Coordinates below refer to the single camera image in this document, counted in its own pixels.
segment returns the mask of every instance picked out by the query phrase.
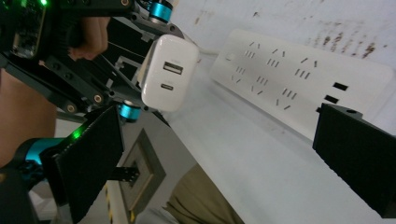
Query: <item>green led light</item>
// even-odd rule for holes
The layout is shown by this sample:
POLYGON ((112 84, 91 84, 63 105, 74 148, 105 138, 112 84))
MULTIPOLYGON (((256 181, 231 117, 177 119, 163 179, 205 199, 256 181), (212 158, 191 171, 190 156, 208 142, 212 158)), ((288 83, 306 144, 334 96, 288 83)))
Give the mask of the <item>green led light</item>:
POLYGON ((82 129, 77 129, 72 132, 73 139, 79 139, 82 135, 82 129))

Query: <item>white power strip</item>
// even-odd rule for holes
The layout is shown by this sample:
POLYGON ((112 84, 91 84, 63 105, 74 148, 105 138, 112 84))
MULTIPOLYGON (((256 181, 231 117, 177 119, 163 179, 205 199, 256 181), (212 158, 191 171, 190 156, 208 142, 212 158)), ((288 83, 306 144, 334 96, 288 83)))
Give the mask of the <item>white power strip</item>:
POLYGON ((396 85, 390 67, 242 30, 230 34, 210 74, 311 140, 322 103, 370 121, 396 85))

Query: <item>beige cloth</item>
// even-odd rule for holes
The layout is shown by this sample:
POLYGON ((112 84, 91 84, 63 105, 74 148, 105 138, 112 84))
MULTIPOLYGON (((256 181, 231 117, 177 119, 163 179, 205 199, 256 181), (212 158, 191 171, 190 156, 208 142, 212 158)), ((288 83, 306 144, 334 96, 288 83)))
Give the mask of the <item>beige cloth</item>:
POLYGON ((244 223, 199 165, 180 179, 164 209, 181 224, 244 223))

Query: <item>human hand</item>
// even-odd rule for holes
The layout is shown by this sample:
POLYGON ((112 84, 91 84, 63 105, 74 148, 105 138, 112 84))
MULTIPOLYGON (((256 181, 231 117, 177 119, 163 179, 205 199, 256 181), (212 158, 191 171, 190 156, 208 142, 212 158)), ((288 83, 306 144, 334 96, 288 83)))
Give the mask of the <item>human hand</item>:
POLYGON ((107 49, 107 25, 109 17, 87 17, 81 20, 84 42, 69 50, 73 60, 93 60, 107 49))

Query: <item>white wall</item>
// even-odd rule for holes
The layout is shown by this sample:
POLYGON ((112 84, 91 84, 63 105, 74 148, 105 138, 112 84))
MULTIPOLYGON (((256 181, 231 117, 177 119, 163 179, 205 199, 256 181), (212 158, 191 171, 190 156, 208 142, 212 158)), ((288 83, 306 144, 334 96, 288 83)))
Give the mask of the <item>white wall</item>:
MULTIPOLYGON (((202 48, 221 50, 233 29, 396 68, 396 1, 216 0, 179 2, 172 22, 202 48)), ((379 116, 393 118, 396 96, 379 116)), ((396 134, 396 119, 375 124, 396 134)))

